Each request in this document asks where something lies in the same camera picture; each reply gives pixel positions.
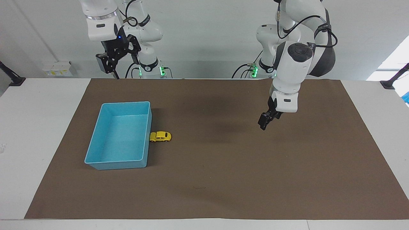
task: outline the black clamp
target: black clamp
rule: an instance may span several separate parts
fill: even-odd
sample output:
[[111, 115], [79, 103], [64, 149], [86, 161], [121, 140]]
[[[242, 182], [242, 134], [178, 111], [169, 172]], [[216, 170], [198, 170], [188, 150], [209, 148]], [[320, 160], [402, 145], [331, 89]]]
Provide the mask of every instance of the black clamp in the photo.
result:
[[409, 71], [409, 63], [405, 65], [395, 76], [388, 81], [381, 81], [382, 86], [387, 90], [395, 90], [393, 83], [400, 78], [406, 71]]
[[261, 67], [263, 70], [265, 70], [266, 73], [271, 74], [271, 73], [275, 70], [274, 66], [267, 66], [267, 65], [265, 65], [265, 64], [261, 61], [261, 59], [258, 61], [258, 64], [260, 65], [260, 67]]
[[273, 101], [271, 97], [268, 98], [268, 111], [262, 113], [260, 119], [258, 120], [258, 124], [262, 130], [267, 128], [267, 125], [274, 119], [280, 119], [283, 112], [278, 112], [276, 110], [277, 107], [277, 99]]
[[[138, 55], [139, 51], [141, 51], [141, 46], [137, 38], [131, 34], [126, 36], [123, 27], [119, 29], [116, 39], [102, 41], [101, 43], [105, 49], [105, 53], [96, 55], [99, 67], [107, 74], [114, 73], [117, 79], [119, 79], [119, 76], [115, 69], [118, 61], [128, 53], [134, 58]], [[132, 44], [132, 50], [129, 49], [129, 43]]]
[[18, 74], [16, 74], [14, 71], [12, 71], [10, 68], [8, 68], [1, 61], [0, 61], [0, 70], [3, 70], [4, 73], [6, 73], [7, 76], [9, 76], [9, 78], [12, 80], [12, 82], [9, 84], [9, 86], [20, 86], [26, 80], [25, 77], [20, 77]]
[[151, 16], [148, 14], [148, 16], [146, 16], [146, 18], [143, 21], [138, 23], [138, 25], [140, 27], [144, 27], [144, 26], [146, 26], [148, 24], [148, 22], [150, 22], [150, 20], [151, 20]]
[[159, 60], [156, 58], [156, 61], [150, 65], [144, 65], [141, 63], [141, 67], [146, 71], [146, 72], [151, 72], [157, 65], [159, 64]]
[[324, 24], [320, 25], [317, 28], [317, 30], [315, 31], [315, 33], [314, 33], [314, 38], [318, 35], [319, 32], [321, 32], [321, 31], [322, 32], [327, 32], [327, 31], [331, 32], [331, 29], [332, 29], [332, 27], [331, 27], [331, 24], [329, 24], [329, 23], [324, 23]]

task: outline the table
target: table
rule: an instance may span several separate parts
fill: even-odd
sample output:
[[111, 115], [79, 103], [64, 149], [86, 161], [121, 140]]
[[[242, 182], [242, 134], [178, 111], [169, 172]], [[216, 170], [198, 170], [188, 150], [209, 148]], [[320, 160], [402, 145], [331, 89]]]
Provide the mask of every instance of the table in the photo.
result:
[[[0, 228], [4, 229], [409, 229], [403, 221], [22, 220], [89, 83], [27, 79], [0, 97]], [[342, 82], [409, 196], [409, 108], [378, 82]]]

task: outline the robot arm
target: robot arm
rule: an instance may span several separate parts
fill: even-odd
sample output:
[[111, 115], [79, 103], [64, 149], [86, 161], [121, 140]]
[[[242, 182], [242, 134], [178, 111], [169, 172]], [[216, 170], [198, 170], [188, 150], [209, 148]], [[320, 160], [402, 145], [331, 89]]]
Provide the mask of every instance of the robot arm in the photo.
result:
[[125, 32], [134, 34], [141, 45], [138, 54], [140, 62], [139, 74], [142, 78], [160, 78], [164, 75], [161, 61], [157, 58], [155, 49], [150, 44], [162, 39], [162, 28], [151, 19], [144, 10], [143, 0], [123, 0], [122, 4], [128, 8], [128, 14], [139, 22], [137, 26], [125, 26]]
[[90, 40], [100, 41], [105, 49], [105, 53], [96, 55], [103, 72], [112, 73], [119, 79], [115, 68], [118, 61], [130, 53], [134, 64], [143, 68], [141, 73], [154, 77], [163, 75], [155, 51], [148, 44], [162, 38], [162, 29], [144, 11], [142, 0], [123, 0], [125, 20], [122, 20], [122, 12], [115, 0], [79, 1], [86, 16]]
[[[276, 77], [270, 89], [269, 109], [258, 121], [265, 130], [274, 119], [283, 113], [298, 110], [298, 91], [308, 74], [316, 77], [331, 71], [335, 64], [332, 43], [333, 33], [328, 11], [320, 0], [274, 0], [278, 2], [277, 26], [262, 25], [257, 39], [263, 46], [264, 54], [259, 65], [267, 74], [276, 70]], [[301, 23], [315, 34], [313, 43], [299, 42], [300, 33], [295, 26]]]

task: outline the light blue plastic bin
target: light blue plastic bin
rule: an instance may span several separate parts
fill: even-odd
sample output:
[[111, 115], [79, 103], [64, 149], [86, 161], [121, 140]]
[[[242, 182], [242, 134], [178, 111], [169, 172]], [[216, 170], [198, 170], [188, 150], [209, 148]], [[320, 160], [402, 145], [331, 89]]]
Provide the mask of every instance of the light blue plastic bin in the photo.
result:
[[146, 167], [151, 123], [148, 101], [103, 104], [84, 162], [98, 170]]
[[402, 99], [409, 104], [409, 92], [402, 96]]

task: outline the black cable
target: black cable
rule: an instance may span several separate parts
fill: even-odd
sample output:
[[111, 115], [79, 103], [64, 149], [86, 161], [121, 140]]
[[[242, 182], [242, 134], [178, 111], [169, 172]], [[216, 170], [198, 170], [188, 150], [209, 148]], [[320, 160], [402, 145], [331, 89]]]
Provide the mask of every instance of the black cable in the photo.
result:
[[335, 36], [335, 34], [333, 32], [331, 32], [331, 36], [333, 36], [335, 38], [335, 44], [333, 44], [333, 45], [317, 45], [317, 47], [332, 48], [332, 47], [336, 46], [338, 44], [338, 38], [337, 38], [337, 36]]
[[[280, 21], [278, 21], [277, 22], [277, 34], [278, 34], [279, 38], [280, 39], [285, 39], [291, 32], [293, 32], [295, 30], [295, 28], [297, 28], [297, 26], [299, 26], [305, 20], [308, 20], [310, 18], [321, 18], [321, 17], [318, 16], [318, 15], [311, 15], [311, 16], [308, 16], [308, 17], [304, 18], [297, 25], [295, 25], [293, 28], [291, 28], [290, 31], [288, 32], [288, 34], [286, 34], [284, 37], [280, 36], [280, 29], [279, 29]], [[332, 48], [332, 47], [336, 46], [338, 44], [338, 38], [332, 31], [330, 31], [330, 33], [331, 33], [331, 36], [334, 37], [334, 39], [335, 39], [335, 44], [333, 44], [333, 45], [317, 45], [316, 47]]]
[[139, 68], [138, 67], [136, 67], [136, 68], [133, 68], [131, 71], [130, 71], [130, 76], [133, 78], [133, 71], [134, 70], [139, 70]]
[[125, 78], [128, 77], [129, 70], [131, 69], [131, 67], [132, 67], [133, 65], [136, 65], [136, 64], [135, 64], [135, 63], [132, 63], [132, 64], [128, 67], [128, 70], [126, 71], [126, 74], [125, 74]]
[[261, 51], [260, 54], [256, 57], [256, 59], [253, 61], [253, 64], [256, 63], [257, 59], [261, 56], [262, 53], [263, 53], [263, 51]]
[[247, 64], [243, 64], [241, 65], [239, 68], [236, 69], [236, 71], [234, 71], [233, 76], [231, 77], [232, 79], [234, 78], [234, 76], [236, 75], [237, 71], [243, 67], [247, 66]]
[[125, 16], [126, 17], [126, 15], [122, 12], [122, 10], [121, 9], [119, 9], [119, 11], [121, 12], [121, 14], [123, 15], [123, 16]]
[[321, 17], [318, 16], [318, 15], [311, 15], [311, 16], [308, 16], [308, 17], [304, 18], [297, 25], [295, 25], [293, 28], [291, 28], [290, 31], [288, 32], [288, 34], [286, 34], [284, 37], [280, 36], [280, 29], [279, 29], [280, 22], [278, 21], [277, 22], [277, 34], [278, 34], [279, 38], [280, 39], [285, 39], [291, 32], [293, 32], [295, 30], [295, 28], [297, 28], [299, 25], [301, 25], [301, 23], [303, 23], [305, 20], [308, 20], [310, 18], [321, 18]]
[[407, 75], [403, 77], [402, 75], [406, 73], [406, 71], [408, 70], [409, 70], [409, 63], [407, 63], [401, 70], [399, 70], [389, 81], [394, 82], [394, 81], [397, 81], [399, 79], [406, 77]]
[[173, 78], [172, 70], [169, 67], [164, 67], [164, 70], [169, 70], [171, 72], [171, 78]]
[[243, 78], [243, 75], [244, 75], [245, 72], [247, 72], [247, 74], [249, 74], [250, 70], [244, 70], [243, 73], [241, 74], [240, 78]]
[[[129, 8], [129, 5], [132, 3], [132, 2], [134, 2], [134, 1], [136, 1], [136, 0], [131, 0], [130, 2], [128, 2], [128, 4], [126, 5], [126, 8], [125, 8], [125, 18], [128, 18], [128, 8]], [[135, 20], [135, 25], [132, 25], [132, 24], [130, 24], [129, 23], [129, 21], [128, 21], [128, 24], [130, 25], [130, 26], [132, 26], [132, 27], [137, 27], [137, 25], [138, 25], [138, 20], [135, 18], [135, 17], [131, 17], [131, 19], [134, 19]]]

